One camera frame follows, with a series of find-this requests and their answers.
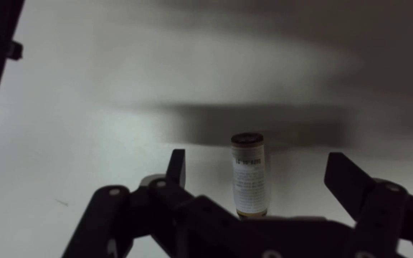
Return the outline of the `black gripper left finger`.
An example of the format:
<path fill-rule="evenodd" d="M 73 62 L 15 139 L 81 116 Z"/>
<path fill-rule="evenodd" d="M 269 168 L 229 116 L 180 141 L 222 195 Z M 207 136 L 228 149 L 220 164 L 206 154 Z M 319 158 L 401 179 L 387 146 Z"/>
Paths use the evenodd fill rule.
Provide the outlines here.
<path fill-rule="evenodd" d="M 170 258 L 245 258 L 238 219 L 206 197 L 185 189 L 185 151 L 173 149 L 162 175 L 130 192 L 97 189 L 61 258 L 126 258 L 133 242 L 150 237 Z"/>

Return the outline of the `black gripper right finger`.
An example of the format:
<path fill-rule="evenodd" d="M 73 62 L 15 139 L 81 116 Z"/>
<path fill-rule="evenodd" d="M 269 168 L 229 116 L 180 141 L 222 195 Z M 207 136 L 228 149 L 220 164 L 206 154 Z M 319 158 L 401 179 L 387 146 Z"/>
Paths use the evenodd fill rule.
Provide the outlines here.
<path fill-rule="evenodd" d="M 413 195 L 405 188 L 371 178 L 341 152 L 328 155 L 324 184 L 355 222 L 347 258 L 403 258 L 398 241 L 413 245 Z"/>

